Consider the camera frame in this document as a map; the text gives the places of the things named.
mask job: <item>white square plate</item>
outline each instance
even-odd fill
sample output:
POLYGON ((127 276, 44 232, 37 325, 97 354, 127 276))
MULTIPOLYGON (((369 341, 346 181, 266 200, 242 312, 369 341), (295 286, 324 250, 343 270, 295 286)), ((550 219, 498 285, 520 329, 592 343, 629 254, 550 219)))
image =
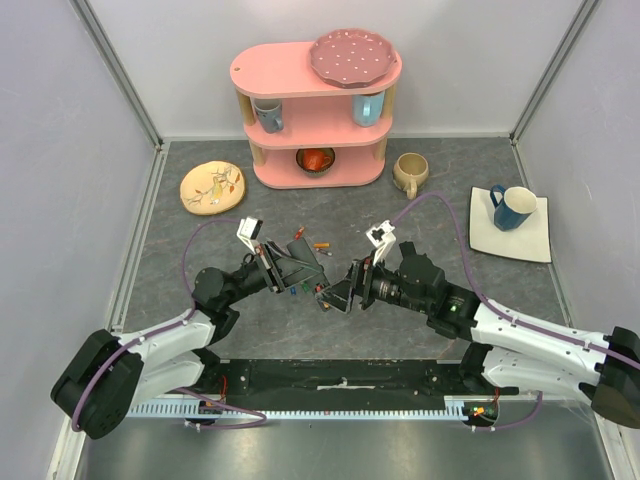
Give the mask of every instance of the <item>white square plate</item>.
POLYGON ((551 263, 546 197, 538 197, 536 211, 509 232, 503 232, 493 224, 494 210, 489 190, 473 187, 469 213, 469 246, 473 250, 516 260, 551 263))

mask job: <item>beige mug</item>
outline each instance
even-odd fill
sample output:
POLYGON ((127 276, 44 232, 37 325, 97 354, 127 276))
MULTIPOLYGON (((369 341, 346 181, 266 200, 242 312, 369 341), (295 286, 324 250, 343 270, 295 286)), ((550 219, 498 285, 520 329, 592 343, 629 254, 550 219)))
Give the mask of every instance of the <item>beige mug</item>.
POLYGON ((416 198, 418 189, 424 185, 428 176, 427 159, 417 153, 400 155, 393 166, 393 183, 403 192, 407 192, 409 200, 416 198))

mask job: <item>small object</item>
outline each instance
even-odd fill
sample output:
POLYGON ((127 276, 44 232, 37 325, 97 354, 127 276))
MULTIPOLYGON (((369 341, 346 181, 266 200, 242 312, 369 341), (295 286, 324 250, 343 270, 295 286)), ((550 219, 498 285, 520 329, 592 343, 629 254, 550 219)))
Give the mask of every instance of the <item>small object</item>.
POLYGON ((329 32, 313 43, 309 53, 316 74, 341 88, 368 87, 396 62, 396 52, 387 39, 361 28, 329 32))
POLYGON ((327 174, 335 161, 336 152, 333 148, 301 148, 296 152, 296 163, 310 177, 327 174))
POLYGON ((304 168, 314 172, 326 168, 331 162, 331 157, 319 148, 307 148, 302 155, 304 168))
POLYGON ((361 127, 372 127, 380 118, 383 104, 384 91, 369 95, 353 95, 351 100, 353 121, 361 127))
POLYGON ((538 208, 538 197, 524 187, 505 189, 502 185, 494 185, 489 196, 496 209, 493 224, 503 232, 518 228, 538 208), (496 193, 502 196, 500 201, 496 199, 496 193))
POLYGON ((277 98, 256 98, 253 101, 258 121, 267 133, 278 133, 284 128, 282 121, 282 100, 277 98))
POLYGON ((400 155, 393 166, 393 183, 403 192, 407 192, 407 198, 413 200, 418 190, 429 176, 429 163, 427 159, 417 153, 405 153, 400 155))
POLYGON ((180 200, 195 215, 215 215, 242 201, 246 193, 244 175, 237 166, 215 160, 187 173, 180 184, 180 200))

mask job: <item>blue cup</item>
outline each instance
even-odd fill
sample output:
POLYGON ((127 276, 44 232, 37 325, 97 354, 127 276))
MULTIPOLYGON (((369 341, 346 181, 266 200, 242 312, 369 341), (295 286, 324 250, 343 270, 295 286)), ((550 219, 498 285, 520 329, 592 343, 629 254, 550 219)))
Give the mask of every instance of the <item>blue cup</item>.
POLYGON ((361 127, 376 124, 382 113, 384 90, 373 95, 354 95, 352 100, 353 121, 361 127))
POLYGON ((518 228, 538 208, 538 197, 524 187, 505 190, 502 185, 494 185, 489 195, 496 209, 493 212, 493 223, 503 232, 518 228), (496 199, 496 193, 501 195, 500 201, 496 199))
POLYGON ((253 101, 258 121, 267 133, 277 133, 284 128, 282 121, 282 100, 276 98, 256 98, 253 101))

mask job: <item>round plate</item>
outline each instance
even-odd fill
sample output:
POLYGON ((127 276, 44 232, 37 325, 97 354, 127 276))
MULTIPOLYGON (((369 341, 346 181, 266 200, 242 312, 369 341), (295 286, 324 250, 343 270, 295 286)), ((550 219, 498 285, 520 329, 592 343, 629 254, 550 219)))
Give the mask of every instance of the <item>round plate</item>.
POLYGON ((311 67, 325 82, 363 88, 384 77, 396 61, 391 43, 361 28, 334 30, 311 47, 311 67))
POLYGON ((242 171, 220 160, 198 165, 180 184, 182 205, 196 215, 225 212, 240 203, 245 192, 242 171))

